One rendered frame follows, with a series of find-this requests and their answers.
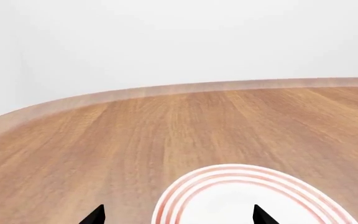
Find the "white plate with red rings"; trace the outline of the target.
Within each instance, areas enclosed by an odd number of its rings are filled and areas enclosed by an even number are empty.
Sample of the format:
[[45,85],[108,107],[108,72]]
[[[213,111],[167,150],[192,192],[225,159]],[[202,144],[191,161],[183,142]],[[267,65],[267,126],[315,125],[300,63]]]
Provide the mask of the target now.
[[219,164],[183,175],[161,195],[150,224],[254,224],[256,205],[275,224],[358,224],[310,184],[247,164]]

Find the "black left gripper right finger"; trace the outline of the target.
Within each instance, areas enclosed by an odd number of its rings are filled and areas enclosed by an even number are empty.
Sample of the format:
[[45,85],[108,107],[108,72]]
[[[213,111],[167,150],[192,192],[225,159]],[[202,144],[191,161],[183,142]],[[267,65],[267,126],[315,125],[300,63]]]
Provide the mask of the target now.
[[279,224],[274,218],[272,218],[265,210],[260,206],[254,205],[252,214],[254,224]]

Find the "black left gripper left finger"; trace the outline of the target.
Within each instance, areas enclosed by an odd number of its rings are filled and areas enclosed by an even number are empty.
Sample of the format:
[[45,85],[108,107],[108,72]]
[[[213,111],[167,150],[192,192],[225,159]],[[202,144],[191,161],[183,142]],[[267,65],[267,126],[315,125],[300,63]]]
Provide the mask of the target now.
[[79,222],[79,224],[104,224],[104,222],[105,222],[104,205],[99,205],[81,222]]

